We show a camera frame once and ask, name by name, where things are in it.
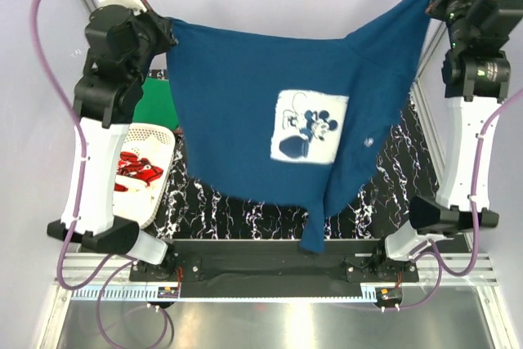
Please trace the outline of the blue t shirt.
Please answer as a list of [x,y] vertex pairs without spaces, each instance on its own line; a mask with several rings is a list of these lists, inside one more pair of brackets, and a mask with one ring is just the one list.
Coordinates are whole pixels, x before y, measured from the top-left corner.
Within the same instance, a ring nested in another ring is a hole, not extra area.
[[284,38],[172,21],[168,77],[188,173],[229,197],[307,212],[301,246],[376,171],[400,121],[431,0],[402,0],[344,38]]

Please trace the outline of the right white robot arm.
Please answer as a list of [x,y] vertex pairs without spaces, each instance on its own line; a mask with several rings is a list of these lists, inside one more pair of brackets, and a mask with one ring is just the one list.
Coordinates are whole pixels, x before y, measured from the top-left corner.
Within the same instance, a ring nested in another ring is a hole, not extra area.
[[436,197],[415,197],[409,220],[381,240],[371,260],[379,280],[400,271],[449,235],[495,228],[489,206],[489,162],[498,117],[508,104],[511,66],[503,46],[522,19],[522,0],[431,0],[428,15],[445,23],[450,48],[442,79],[451,134]]

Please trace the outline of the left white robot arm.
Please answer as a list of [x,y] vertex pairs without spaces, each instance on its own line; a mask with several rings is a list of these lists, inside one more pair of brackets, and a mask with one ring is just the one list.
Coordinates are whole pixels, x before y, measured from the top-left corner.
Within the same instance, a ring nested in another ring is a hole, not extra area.
[[[152,60],[177,41],[172,22],[146,0],[103,5],[89,16],[83,76],[74,87],[75,157],[69,197],[61,219],[47,235],[80,243],[95,253],[126,255],[148,263],[158,280],[176,272],[168,245],[113,213],[120,151]],[[73,234],[68,237],[67,231]]]

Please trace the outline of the folded green t shirt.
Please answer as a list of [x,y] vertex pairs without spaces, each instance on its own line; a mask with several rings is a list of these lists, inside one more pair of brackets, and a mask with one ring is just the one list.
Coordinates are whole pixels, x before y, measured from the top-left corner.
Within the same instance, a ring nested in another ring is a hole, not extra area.
[[136,105],[132,121],[158,125],[172,131],[177,129],[179,121],[169,82],[147,78],[142,90],[143,97]]

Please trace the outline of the white plastic laundry basket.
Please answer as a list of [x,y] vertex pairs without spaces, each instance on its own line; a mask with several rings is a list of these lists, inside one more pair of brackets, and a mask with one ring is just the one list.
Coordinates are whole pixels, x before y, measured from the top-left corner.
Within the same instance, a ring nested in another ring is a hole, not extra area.
[[152,224],[167,186],[175,146],[176,138],[168,128],[147,123],[133,123],[130,126],[121,152],[132,152],[141,158],[145,157],[164,172],[150,190],[114,191],[114,215],[134,221],[142,229]]

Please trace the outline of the red and white t shirt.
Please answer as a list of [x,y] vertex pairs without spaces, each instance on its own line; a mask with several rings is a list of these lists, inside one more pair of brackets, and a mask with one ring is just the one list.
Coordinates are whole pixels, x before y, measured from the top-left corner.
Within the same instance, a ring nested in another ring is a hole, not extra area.
[[114,183],[115,192],[137,192],[150,190],[164,170],[153,165],[147,158],[132,152],[122,151],[118,160]]

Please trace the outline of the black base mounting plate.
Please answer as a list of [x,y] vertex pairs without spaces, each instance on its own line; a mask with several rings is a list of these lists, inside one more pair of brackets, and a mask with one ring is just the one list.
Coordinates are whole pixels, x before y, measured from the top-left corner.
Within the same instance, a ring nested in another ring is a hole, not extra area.
[[329,277],[349,282],[417,283],[412,262],[385,257],[381,240],[331,239],[322,253],[307,252],[296,240],[182,239],[170,245],[168,267],[144,262],[130,268],[131,281],[201,282],[220,275]]

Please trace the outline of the left small electronics board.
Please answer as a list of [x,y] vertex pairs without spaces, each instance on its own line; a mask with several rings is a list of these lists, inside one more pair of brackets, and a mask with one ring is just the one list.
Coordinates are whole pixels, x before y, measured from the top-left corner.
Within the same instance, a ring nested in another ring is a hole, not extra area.
[[179,289],[178,286],[160,286],[157,298],[179,298]]

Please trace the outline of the small electronics board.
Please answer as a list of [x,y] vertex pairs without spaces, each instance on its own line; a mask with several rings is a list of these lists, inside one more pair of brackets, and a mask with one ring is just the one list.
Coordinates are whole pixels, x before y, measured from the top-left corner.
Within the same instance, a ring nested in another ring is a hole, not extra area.
[[157,298],[179,298],[179,289],[178,286],[160,286]]
[[382,288],[378,290],[377,293],[378,300],[381,301],[397,301],[400,302],[403,297],[403,290],[401,287],[394,288]]

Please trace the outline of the right small electronics board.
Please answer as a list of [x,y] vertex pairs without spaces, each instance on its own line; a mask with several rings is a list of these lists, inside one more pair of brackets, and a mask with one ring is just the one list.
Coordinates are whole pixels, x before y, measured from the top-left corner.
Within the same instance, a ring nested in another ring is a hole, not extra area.
[[401,287],[394,288],[382,288],[378,290],[377,293],[378,300],[381,301],[397,301],[400,302],[403,297],[403,290]]

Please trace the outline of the right aluminium frame post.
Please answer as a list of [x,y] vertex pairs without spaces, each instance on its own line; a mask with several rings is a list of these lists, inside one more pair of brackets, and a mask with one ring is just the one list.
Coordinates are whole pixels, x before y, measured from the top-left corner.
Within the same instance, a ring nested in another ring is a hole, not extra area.
[[431,19],[425,39],[422,55],[418,62],[418,70],[414,82],[420,84],[420,78],[434,57],[438,46],[446,37],[446,25],[444,22]]

